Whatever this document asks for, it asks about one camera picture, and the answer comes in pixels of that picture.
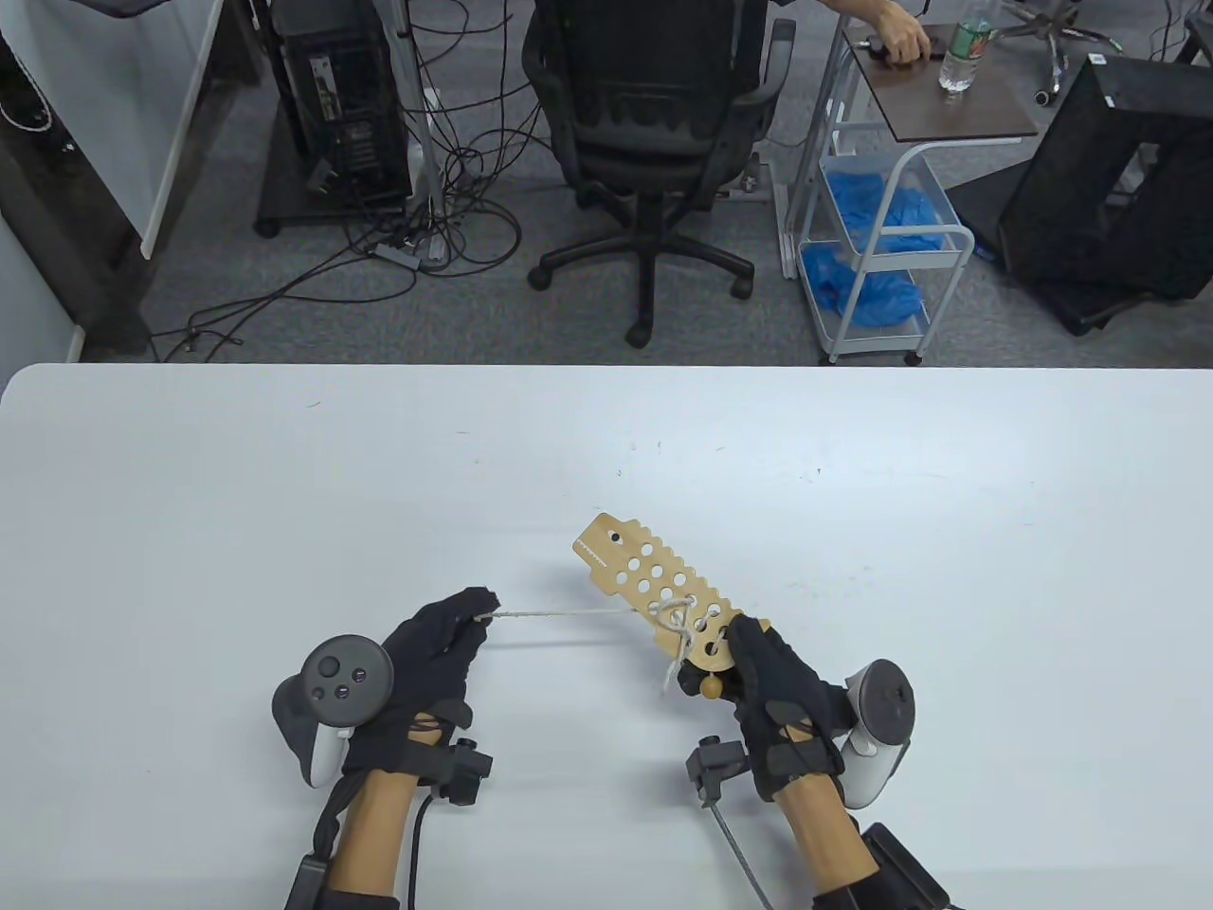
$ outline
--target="hand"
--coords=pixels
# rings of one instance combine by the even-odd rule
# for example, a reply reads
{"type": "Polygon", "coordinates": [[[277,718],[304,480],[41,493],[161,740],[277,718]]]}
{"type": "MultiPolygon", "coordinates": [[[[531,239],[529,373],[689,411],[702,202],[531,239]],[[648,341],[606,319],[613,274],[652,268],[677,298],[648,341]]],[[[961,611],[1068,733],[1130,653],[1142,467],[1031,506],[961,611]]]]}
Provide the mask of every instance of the hand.
{"type": "Polygon", "coordinates": [[[445,744],[455,729],[451,713],[466,717],[460,726],[472,722],[471,709],[463,704],[467,672],[489,635],[489,622],[475,618],[497,607],[495,593],[469,587],[422,607],[388,636],[383,650],[394,669],[392,695],[374,720],[354,730],[344,773],[398,770],[402,746],[410,738],[445,744]],[[417,735],[434,730],[440,732],[437,739],[417,735]]]}
{"type": "Polygon", "coordinates": [[[919,58],[930,59],[930,39],[923,32],[922,23],[894,0],[888,0],[876,21],[870,24],[889,50],[889,63],[913,63],[919,58]]]}
{"type": "MultiPolygon", "coordinates": [[[[855,723],[845,689],[822,682],[779,632],[763,632],[756,619],[734,618],[725,637],[735,666],[719,675],[723,698],[736,706],[734,717],[741,723],[758,795],[769,802],[792,780],[809,773],[837,777],[842,757],[832,736],[855,723]],[[787,750],[771,761],[775,746],[807,739],[816,740],[816,764],[802,753],[791,753],[788,767],[787,750]]],[[[678,684],[688,695],[695,695],[704,676],[701,670],[684,664],[678,684]]]]}

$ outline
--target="wooden bead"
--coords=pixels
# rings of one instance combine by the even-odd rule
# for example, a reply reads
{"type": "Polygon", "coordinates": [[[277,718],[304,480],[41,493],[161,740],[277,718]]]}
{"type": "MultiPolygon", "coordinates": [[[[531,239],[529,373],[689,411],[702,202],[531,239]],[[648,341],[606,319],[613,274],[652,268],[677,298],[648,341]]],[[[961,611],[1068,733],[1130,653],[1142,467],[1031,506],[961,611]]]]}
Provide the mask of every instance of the wooden bead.
{"type": "Polygon", "coordinates": [[[705,676],[699,683],[699,694],[714,701],[724,694],[724,683],[718,676],[705,676]]]}

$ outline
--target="chair base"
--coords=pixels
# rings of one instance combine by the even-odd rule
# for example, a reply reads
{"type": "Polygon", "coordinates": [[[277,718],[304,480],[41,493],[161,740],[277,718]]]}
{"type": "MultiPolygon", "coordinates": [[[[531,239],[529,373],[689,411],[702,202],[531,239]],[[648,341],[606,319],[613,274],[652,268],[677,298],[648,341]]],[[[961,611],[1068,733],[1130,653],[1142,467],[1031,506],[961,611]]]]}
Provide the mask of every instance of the chair base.
{"type": "Polygon", "coordinates": [[[1070,57],[1065,51],[1066,41],[1103,44],[1117,53],[1124,53],[1124,47],[1115,38],[1074,24],[1078,16],[1078,5],[1074,0],[1055,2],[1050,12],[1033,10],[1021,0],[1007,0],[1003,8],[1023,24],[998,29],[993,40],[1030,36],[1049,46],[1049,81],[1046,87],[1036,92],[1036,103],[1041,107],[1050,106],[1061,93],[1061,86],[1070,69],[1070,57]]]}
{"type": "Polygon", "coordinates": [[[689,211],[685,204],[676,205],[666,212],[666,199],[661,193],[638,193],[636,212],[600,184],[588,184],[577,190],[577,204],[597,201],[623,227],[623,233],[609,234],[594,240],[563,246],[545,254],[539,265],[526,275],[526,283],[537,291],[552,286],[552,273],[573,262],[594,256],[634,252],[640,262],[640,298],[636,323],[623,336],[628,345],[643,348],[653,339],[654,297],[656,296],[657,256],[666,254],[687,256],[710,262],[735,275],[731,294],[738,300],[748,300],[753,294],[753,263],[689,237],[673,233],[673,227],[689,211]]]}

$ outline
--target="chair wheel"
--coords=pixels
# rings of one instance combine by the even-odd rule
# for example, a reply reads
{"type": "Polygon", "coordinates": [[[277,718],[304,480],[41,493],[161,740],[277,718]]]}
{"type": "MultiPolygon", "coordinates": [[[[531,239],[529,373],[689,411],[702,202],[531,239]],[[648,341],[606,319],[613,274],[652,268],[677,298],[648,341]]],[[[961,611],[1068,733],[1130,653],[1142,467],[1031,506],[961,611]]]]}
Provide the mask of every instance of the chair wheel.
{"type": "Polygon", "coordinates": [[[733,281],[733,288],[729,290],[738,300],[750,300],[750,295],[754,292],[754,277],[753,275],[739,275],[736,280],[733,281]]]}
{"type": "Polygon", "coordinates": [[[632,328],[627,330],[627,335],[623,336],[623,340],[637,351],[648,345],[650,339],[653,339],[653,325],[650,323],[633,323],[632,328]]]}
{"type": "Polygon", "coordinates": [[[273,240],[283,231],[281,222],[275,218],[257,218],[252,222],[252,229],[257,232],[257,237],[263,237],[267,240],[273,240]]]}
{"type": "Polygon", "coordinates": [[[552,273],[542,266],[535,266],[526,273],[526,284],[537,291],[546,291],[552,286],[552,273]]]}

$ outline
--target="metal cart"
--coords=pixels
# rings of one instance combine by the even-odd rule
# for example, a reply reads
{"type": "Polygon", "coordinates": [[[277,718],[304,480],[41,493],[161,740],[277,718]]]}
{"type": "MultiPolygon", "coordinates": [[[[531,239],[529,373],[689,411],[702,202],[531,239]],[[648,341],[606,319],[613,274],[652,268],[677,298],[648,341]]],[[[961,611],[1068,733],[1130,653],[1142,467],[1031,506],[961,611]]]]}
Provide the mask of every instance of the metal cart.
{"type": "MultiPolygon", "coordinates": [[[[951,27],[935,27],[949,32],[951,27]]],[[[969,93],[947,98],[938,86],[939,63],[919,64],[913,70],[881,72],[860,63],[858,32],[848,32],[839,17],[835,46],[827,58],[818,112],[805,143],[797,183],[790,189],[790,211],[781,237],[780,252],[785,277],[799,277],[821,346],[822,365],[835,364],[844,354],[905,352],[909,365],[922,363],[947,313],[961,274],[973,255],[973,233],[961,223],[947,194],[924,153],[940,148],[1013,144],[1036,127],[1021,108],[1000,110],[997,104],[1014,101],[997,73],[983,72],[969,93]],[[872,118],[872,101],[882,115],[872,118]],[[855,136],[861,132],[888,132],[899,146],[893,152],[856,154],[855,136]],[[848,223],[830,184],[831,175],[879,175],[884,193],[871,228],[848,223]],[[935,218],[930,223],[888,224],[889,209],[899,188],[916,189],[930,201],[935,218]],[[809,235],[818,209],[826,214],[831,228],[828,239],[809,235]],[[936,250],[894,252],[892,238],[924,237],[938,239],[936,250]],[[826,244],[837,258],[855,272],[855,281],[842,313],[822,305],[814,294],[804,265],[804,255],[826,244]],[[936,301],[923,301],[922,311],[900,325],[866,329],[853,325],[856,305],[867,277],[875,273],[901,273],[913,281],[915,271],[947,269],[946,288],[936,301]]]]}

